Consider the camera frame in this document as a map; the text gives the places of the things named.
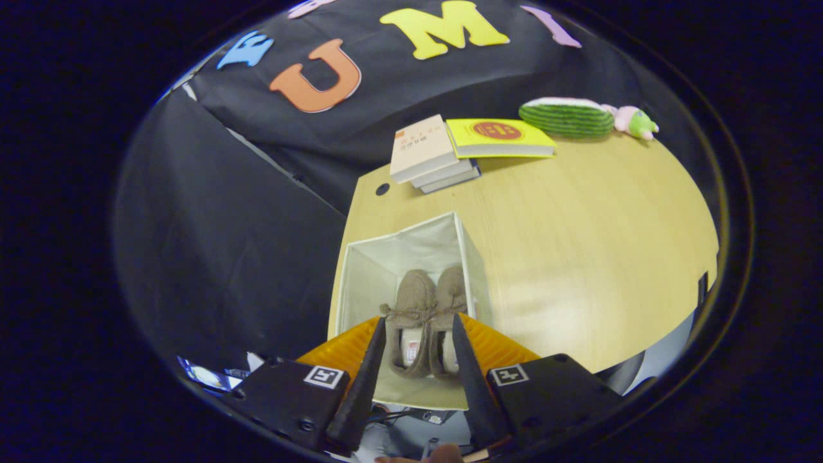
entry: orange letter u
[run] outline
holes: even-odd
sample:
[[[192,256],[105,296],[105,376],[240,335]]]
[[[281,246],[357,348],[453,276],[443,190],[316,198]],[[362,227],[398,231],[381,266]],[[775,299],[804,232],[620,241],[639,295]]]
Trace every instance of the orange letter u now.
[[[302,64],[293,64],[274,78],[268,89],[280,91],[298,110],[319,113],[330,110],[345,100],[360,85],[360,69],[354,61],[340,49],[340,39],[329,40],[309,54],[309,59],[322,59],[337,73],[337,83],[326,91],[315,88],[300,71]]]

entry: letter m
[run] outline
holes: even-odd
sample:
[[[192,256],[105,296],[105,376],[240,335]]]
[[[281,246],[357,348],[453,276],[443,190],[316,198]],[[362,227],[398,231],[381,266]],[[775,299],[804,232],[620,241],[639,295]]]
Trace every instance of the letter m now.
[[[474,3],[463,0],[443,2],[443,17],[403,8],[384,15],[380,22],[399,27],[416,47],[414,57],[417,59],[428,59],[449,51],[449,47],[435,42],[432,36],[459,49],[464,48],[464,29],[468,30],[469,41],[481,47],[509,43],[509,37],[489,24],[489,21],[477,11]]]

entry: book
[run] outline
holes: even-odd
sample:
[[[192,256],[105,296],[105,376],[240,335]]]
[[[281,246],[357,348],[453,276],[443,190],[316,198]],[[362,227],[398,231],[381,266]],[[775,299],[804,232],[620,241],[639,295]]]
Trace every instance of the book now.
[[[452,175],[442,180],[437,180],[436,182],[429,183],[428,185],[423,185],[420,187],[420,190],[423,193],[429,194],[433,191],[437,191],[438,189],[446,188],[447,186],[456,185],[458,183],[463,183],[464,181],[476,179],[480,176],[480,167],[477,164],[472,166],[470,171],[466,171],[457,175]]]
[[[394,134],[388,174],[397,183],[457,164],[443,118],[433,115]]]
[[[447,119],[457,159],[553,157],[557,144],[542,130],[516,119]]]
[[[477,161],[473,159],[462,159],[459,160],[457,164],[453,164],[451,166],[443,167],[442,169],[437,169],[436,171],[429,172],[427,174],[419,175],[413,179],[411,179],[411,185],[415,188],[420,188],[423,185],[428,185],[429,183],[436,182],[437,180],[442,180],[452,175],[462,174],[463,172],[468,172],[472,168],[477,166]]]

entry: shoelace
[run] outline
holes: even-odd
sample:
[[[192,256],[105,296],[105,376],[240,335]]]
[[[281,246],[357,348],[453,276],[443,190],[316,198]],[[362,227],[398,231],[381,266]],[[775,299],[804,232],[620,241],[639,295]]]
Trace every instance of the shoelace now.
[[[468,305],[465,301],[462,304],[454,304],[454,299],[452,300],[452,305],[448,309],[443,308],[435,308],[429,316],[425,319],[426,321],[432,321],[435,317],[444,316],[444,315],[451,315],[458,313],[466,313]]]
[[[414,321],[420,319],[420,310],[416,306],[398,310],[389,307],[388,304],[380,304],[380,313],[386,316],[391,316],[392,318],[401,316]]]

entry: white book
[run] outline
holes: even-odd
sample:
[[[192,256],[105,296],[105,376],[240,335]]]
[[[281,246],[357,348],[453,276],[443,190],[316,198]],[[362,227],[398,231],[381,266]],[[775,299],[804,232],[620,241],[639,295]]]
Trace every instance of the white book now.
[[[437,180],[436,182],[429,183],[428,185],[423,185],[420,187],[420,190],[423,193],[429,194],[432,191],[437,191],[438,189],[446,188],[447,186],[456,185],[458,183],[462,183],[467,180],[476,179],[480,176],[480,168],[474,166],[470,171],[463,172],[462,174],[452,175],[449,178],[445,178],[442,180]]]
[[[415,188],[420,188],[423,185],[428,185],[429,183],[434,183],[438,180],[442,180],[448,178],[452,175],[462,174],[463,172],[468,172],[474,168],[474,164],[472,164],[471,159],[461,159],[457,164],[452,166],[443,167],[437,169],[436,171],[432,171],[423,175],[419,175],[413,179],[411,179],[411,185]]]
[[[388,174],[395,182],[404,183],[458,162],[443,118],[433,115],[394,134]]]

